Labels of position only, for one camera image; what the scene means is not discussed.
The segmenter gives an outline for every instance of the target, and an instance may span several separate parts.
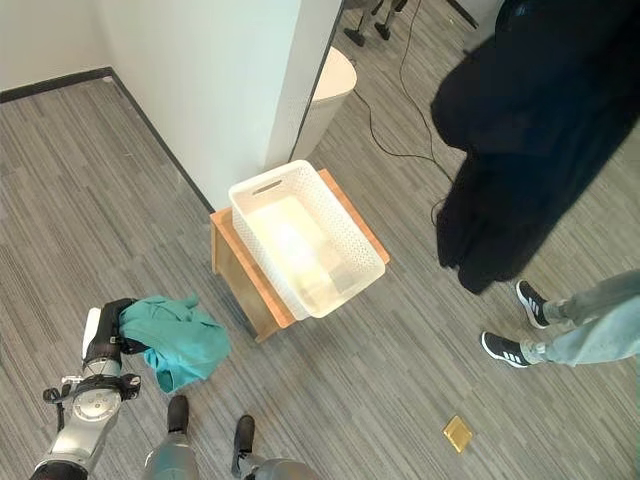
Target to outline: black sneaker with white stripes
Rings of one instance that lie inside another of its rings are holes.
[[[549,322],[544,318],[544,312],[542,311],[542,306],[547,303],[547,301],[542,298],[542,295],[536,292],[533,287],[529,285],[529,282],[525,280],[520,280],[516,284],[516,294],[518,295],[518,300],[520,300],[520,303],[522,303],[527,312],[529,323],[541,330],[547,328]]]
[[[491,357],[496,360],[504,360],[512,367],[526,368],[531,365],[522,355],[522,349],[518,342],[500,337],[489,332],[482,332],[480,343]]]

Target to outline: jeans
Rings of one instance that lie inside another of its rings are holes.
[[[636,355],[640,353],[640,270],[604,280],[568,300],[546,302],[543,313],[549,324],[574,329],[550,342],[522,342],[529,363],[576,366]]]

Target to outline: white wall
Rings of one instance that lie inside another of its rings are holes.
[[[114,69],[216,209],[264,169],[299,4],[100,0]]]
[[[91,0],[0,0],[0,91],[109,64]]]
[[[293,151],[316,77],[329,47],[342,0],[302,0],[282,94],[267,152],[267,168],[286,163]]]

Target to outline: basket handle hole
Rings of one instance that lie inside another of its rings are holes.
[[[264,187],[260,187],[258,190],[254,191],[251,195],[260,195],[261,193],[264,193],[267,190],[271,190],[272,188],[277,187],[281,183],[282,183],[282,180],[278,180],[276,182],[270,183],[269,185],[265,185]]]

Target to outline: green towel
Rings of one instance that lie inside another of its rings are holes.
[[[231,352],[224,327],[196,305],[195,295],[185,300],[158,295],[138,300],[120,314],[120,335],[149,347],[144,359],[164,392],[208,378]]]

